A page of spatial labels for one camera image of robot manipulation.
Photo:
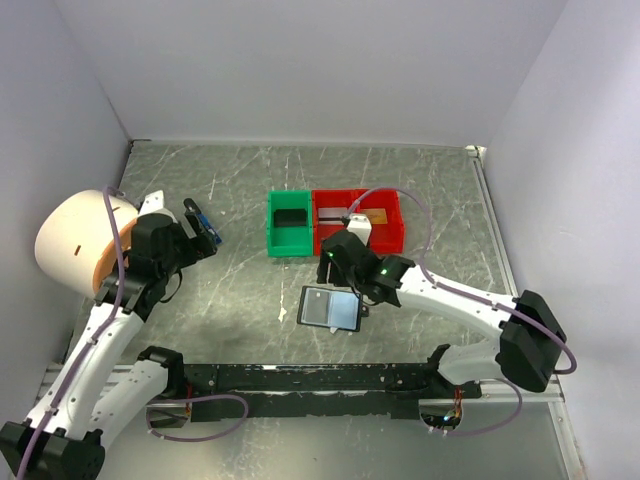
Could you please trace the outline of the gold VIP card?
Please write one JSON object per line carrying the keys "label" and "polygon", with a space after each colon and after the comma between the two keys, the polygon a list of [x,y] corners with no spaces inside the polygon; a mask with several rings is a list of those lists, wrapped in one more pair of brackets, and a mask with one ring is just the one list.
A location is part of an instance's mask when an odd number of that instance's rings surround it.
{"label": "gold VIP card", "polygon": [[372,225],[386,225],[388,223],[387,213],[384,208],[366,209],[363,213]]}

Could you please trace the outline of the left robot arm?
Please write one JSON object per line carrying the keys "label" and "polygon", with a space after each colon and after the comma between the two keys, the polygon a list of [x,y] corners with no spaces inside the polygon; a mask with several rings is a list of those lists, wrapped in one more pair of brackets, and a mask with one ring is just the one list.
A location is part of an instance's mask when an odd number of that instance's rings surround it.
{"label": "left robot arm", "polygon": [[152,399],[186,393],[180,353],[148,347],[129,375],[103,390],[124,348],[153,308],[168,302],[173,276],[213,256],[219,236],[199,211],[185,217],[194,231],[166,213],[138,217],[128,250],[116,250],[116,264],[103,280],[90,318],[58,377],[19,422],[1,429],[1,453],[18,479],[94,479],[106,450]]}

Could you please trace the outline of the silver VIP card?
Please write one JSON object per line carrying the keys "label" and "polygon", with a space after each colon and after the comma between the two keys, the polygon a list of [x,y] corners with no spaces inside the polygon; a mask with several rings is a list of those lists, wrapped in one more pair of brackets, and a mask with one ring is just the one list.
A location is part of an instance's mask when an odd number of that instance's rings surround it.
{"label": "silver VIP card", "polygon": [[319,225],[341,225],[348,217],[345,207],[320,207],[317,209]]}

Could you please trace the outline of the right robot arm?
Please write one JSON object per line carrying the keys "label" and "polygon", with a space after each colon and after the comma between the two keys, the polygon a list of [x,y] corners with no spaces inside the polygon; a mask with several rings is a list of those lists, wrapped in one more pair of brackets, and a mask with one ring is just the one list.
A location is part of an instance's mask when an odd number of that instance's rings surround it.
{"label": "right robot arm", "polygon": [[350,287],[374,304],[434,313],[482,335],[483,341],[472,345],[441,345],[429,357],[424,384],[435,397],[488,379],[542,393],[566,344],[562,328],[539,294],[524,291],[510,297],[434,276],[407,258],[376,255],[347,230],[322,242],[318,280]]}

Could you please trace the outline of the black leather card holder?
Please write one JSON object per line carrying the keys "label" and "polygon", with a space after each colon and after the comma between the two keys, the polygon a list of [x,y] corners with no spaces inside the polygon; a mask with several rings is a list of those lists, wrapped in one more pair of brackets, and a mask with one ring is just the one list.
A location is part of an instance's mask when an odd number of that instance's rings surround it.
{"label": "black leather card holder", "polygon": [[[326,325],[307,324],[301,321],[305,295],[308,289],[327,290],[330,292],[328,323]],[[369,306],[364,303],[360,294],[314,286],[304,286],[301,290],[296,323],[309,327],[326,328],[332,333],[338,330],[359,332],[362,319],[368,316]]]}

